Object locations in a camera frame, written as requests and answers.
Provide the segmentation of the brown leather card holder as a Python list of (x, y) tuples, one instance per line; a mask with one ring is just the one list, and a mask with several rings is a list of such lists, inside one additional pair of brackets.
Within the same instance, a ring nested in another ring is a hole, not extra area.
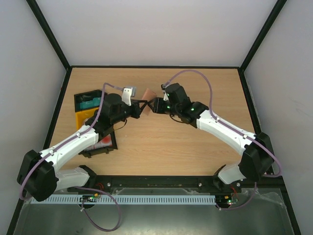
[(155, 92), (153, 92), (152, 90), (150, 90), (149, 88), (147, 88), (142, 96), (143, 100), (151, 100), (153, 98), (156, 98), (157, 94)]

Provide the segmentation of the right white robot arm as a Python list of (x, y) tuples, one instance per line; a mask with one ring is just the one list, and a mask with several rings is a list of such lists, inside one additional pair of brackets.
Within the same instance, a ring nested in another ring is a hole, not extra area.
[(177, 116), (182, 123), (222, 140), (241, 156), (238, 163), (223, 165), (215, 172), (213, 186), (217, 191), (225, 191), (235, 181), (260, 181), (274, 162), (267, 134), (243, 130), (220, 118), (211, 107), (192, 102), (179, 83), (166, 87), (164, 96), (154, 98), (152, 103), (154, 113)]

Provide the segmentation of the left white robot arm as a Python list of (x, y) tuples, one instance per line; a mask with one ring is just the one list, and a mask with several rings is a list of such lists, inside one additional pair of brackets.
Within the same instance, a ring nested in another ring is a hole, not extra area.
[(99, 109), (74, 134), (48, 149), (30, 150), (25, 154), (17, 178), (21, 186), (20, 199), (26, 200), (24, 191), (37, 201), (43, 201), (55, 191), (84, 186), (93, 171), (86, 166), (62, 170), (63, 165), (111, 134), (116, 123), (139, 118), (149, 104), (146, 100), (132, 100), (128, 95), (103, 96)]

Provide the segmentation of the teal card stack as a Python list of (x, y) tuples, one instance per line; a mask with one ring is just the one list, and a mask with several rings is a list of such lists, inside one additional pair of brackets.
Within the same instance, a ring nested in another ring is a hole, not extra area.
[(80, 110), (92, 109), (94, 107), (98, 107), (100, 105), (100, 101), (100, 97), (95, 97), (92, 100), (81, 102), (79, 108)]

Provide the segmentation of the black bin with teal cards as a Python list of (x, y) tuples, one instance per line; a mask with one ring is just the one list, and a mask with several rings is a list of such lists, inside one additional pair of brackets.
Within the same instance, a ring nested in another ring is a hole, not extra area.
[(102, 90), (93, 90), (89, 92), (74, 95), (75, 112), (85, 111), (97, 108), (101, 102)]

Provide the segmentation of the black bin with red cards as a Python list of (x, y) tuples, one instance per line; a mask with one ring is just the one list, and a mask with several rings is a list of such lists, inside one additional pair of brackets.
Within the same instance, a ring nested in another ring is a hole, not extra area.
[(79, 155), (83, 155), (85, 158), (91, 158), (94, 155), (99, 154), (109, 154), (109, 152), (117, 150), (117, 142), (115, 138), (115, 132), (113, 131), (102, 140), (97, 142), (96, 144), (84, 149), (83, 151), (79, 152)]

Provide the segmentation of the yellow bin with white cards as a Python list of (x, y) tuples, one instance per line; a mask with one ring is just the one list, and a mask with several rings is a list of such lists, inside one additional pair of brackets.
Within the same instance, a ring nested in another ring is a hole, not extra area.
[(82, 127), (82, 125), (85, 123), (85, 121), (89, 119), (90, 117), (92, 117), (98, 109), (99, 108), (97, 107), (93, 109), (76, 112), (75, 113), (76, 130), (79, 130)]

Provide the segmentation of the black aluminium frame rail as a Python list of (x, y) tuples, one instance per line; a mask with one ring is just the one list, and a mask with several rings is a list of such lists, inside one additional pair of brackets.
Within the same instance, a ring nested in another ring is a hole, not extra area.
[(123, 188), (182, 188), (191, 189), (200, 193), (226, 194), (234, 190), (241, 192), (243, 188), (254, 188), (254, 182), (242, 180), (221, 186), (214, 185), (213, 176), (110, 176), (98, 175), (91, 180), (91, 188), (102, 189), (113, 193), (116, 189)]

